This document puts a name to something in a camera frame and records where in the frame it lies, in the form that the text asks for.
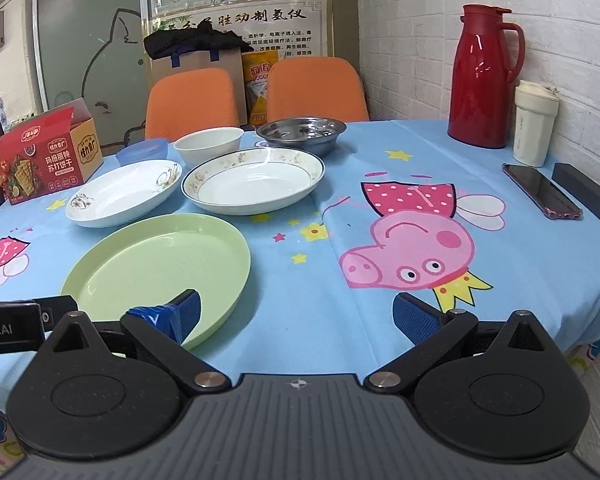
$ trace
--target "pig eye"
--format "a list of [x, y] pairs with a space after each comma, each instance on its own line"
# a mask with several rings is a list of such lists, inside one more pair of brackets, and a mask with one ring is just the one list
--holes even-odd
[[430, 274], [439, 274], [445, 270], [445, 266], [439, 260], [427, 260], [423, 264], [424, 270]]
[[417, 282], [418, 279], [420, 278], [418, 276], [418, 271], [411, 269], [411, 267], [403, 267], [403, 268], [399, 269], [398, 276], [400, 276], [401, 280], [403, 280], [404, 282], [407, 282], [407, 283]]

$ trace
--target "orange chair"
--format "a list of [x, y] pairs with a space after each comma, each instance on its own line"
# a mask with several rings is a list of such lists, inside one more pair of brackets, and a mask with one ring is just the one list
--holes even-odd
[[292, 117], [368, 121], [356, 70], [339, 57], [293, 57], [277, 62], [267, 79], [267, 121]]
[[187, 134], [240, 126], [234, 86], [225, 70], [202, 68], [160, 79], [146, 105], [146, 139], [164, 137], [169, 142]]

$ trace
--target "table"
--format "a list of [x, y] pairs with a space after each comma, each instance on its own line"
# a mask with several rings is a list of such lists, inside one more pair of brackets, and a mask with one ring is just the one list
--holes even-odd
[[[257, 141], [247, 132], [242, 146]], [[180, 161], [173, 150], [170, 158]], [[503, 162], [515, 163], [509, 149], [456, 142], [443, 121], [355, 123], [325, 162], [326, 176], [301, 202], [224, 217], [251, 248], [250, 278], [194, 353], [232, 381], [245, 372], [362, 380], [413, 345], [394, 323], [400, 290], [482, 320], [528, 308], [563, 351], [600, 338], [600, 221], [588, 210], [581, 222], [547, 220], [502, 173]], [[107, 157], [97, 174], [115, 167]], [[71, 224], [64, 203], [74, 192], [1, 206], [0, 238], [29, 245], [28, 266], [6, 277], [0, 300], [59, 293], [80, 257], [115, 230]], [[172, 212], [202, 211], [176, 191], [152, 216]], [[376, 238], [390, 232], [390, 243], [376, 246], [371, 226]], [[410, 231], [423, 226], [430, 233]], [[31, 357], [0, 356], [0, 410]]]

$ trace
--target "stainless steel bowl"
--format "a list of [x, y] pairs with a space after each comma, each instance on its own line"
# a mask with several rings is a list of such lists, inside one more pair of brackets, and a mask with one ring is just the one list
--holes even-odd
[[336, 146], [338, 136], [347, 129], [335, 119], [298, 117], [258, 127], [256, 133], [270, 146], [295, 148], [317, 156], [325, 156]]

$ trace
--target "red thermos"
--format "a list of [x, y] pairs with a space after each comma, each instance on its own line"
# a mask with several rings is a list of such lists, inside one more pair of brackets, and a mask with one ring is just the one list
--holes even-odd
[[[501, 7], [465, 5], [456, 50], [449, 110], [449, 136], [481, 148], [504, 148], [509, 129], [512, 83], [525, 61], [525, 35], [504, 23]], [[510, 68], [504, 30], [518, 33], [518, 60]]]

